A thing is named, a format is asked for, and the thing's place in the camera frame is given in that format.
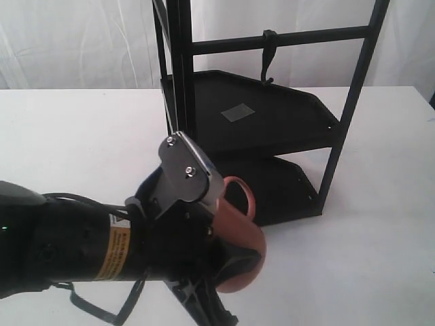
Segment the mug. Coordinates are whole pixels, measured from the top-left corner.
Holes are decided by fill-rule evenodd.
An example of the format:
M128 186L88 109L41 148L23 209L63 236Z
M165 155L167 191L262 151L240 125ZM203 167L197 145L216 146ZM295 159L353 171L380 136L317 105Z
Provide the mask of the mug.
M224 198L226 188L233 182L240 185L245 192L248 202L246 215ZM261 254L261 260L251 272L233 277L216 288L221 293L232 293L244 289L260 273L266 257L266 239L263 231L252 221L256 214L256 201L246 182L238 177L226 177L224 185L224 193L217 199L216 214L213 219L215 235L235 246L255 249Z

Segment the white curtain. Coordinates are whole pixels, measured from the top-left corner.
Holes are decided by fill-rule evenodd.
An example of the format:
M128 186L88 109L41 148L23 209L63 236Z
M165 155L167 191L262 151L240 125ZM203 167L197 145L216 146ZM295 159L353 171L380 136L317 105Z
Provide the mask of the white curtain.
M0 88L157 88L151 0L0 0ZM192 0L195 41L367 24L374 0ZM435 89L435 1L391 0L366 85ZM362 41L279 48L284 86L348 86ZM261 50L195 58L259 78Z

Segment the screw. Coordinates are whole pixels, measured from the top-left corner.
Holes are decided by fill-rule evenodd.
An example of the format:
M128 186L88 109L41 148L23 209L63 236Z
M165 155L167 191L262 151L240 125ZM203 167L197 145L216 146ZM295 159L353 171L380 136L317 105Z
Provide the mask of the screw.
M166 142L168 143L169 146L174 146L176 139L174 137L168 137L166 139Z
M186 174L188 177L193 177L196 174L196 169L192 168L191 166L188 166L186 168Z

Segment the black metal frame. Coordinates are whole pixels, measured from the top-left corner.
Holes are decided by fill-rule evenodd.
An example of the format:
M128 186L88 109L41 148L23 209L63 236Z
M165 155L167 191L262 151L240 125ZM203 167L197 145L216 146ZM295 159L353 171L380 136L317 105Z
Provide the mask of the black metal frame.
M330 189L332 178L366 78L388 5L389 0L376 0L370 22L366 26L287 33L277 36L277 46L279 47L349 39L364 39L341 116L339 130L332 146L319 190L317 202L320 212L323 210L326 196ZM162 82L167 82L168 80L164 54L164 36L171 53L172 70L174 72L172 78L176 121L171 121L169 112L167 112L168 129L170 132L183 130L195 139L196 109L193 56L262 49L265 47L265 39L262 36L256 36L192 42L190 0L167 0L167 6L164 5L162 0L153 0L153 10ZM163 92L167 100L167 90L163 88Z

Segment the warning label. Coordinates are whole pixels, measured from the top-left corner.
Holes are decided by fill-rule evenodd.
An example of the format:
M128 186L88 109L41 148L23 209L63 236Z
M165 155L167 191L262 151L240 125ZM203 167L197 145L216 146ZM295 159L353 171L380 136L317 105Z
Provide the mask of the warning label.
M121 273L130 245L130 221L112 214L110 217L110 237L106 257L96 280L113 280Z

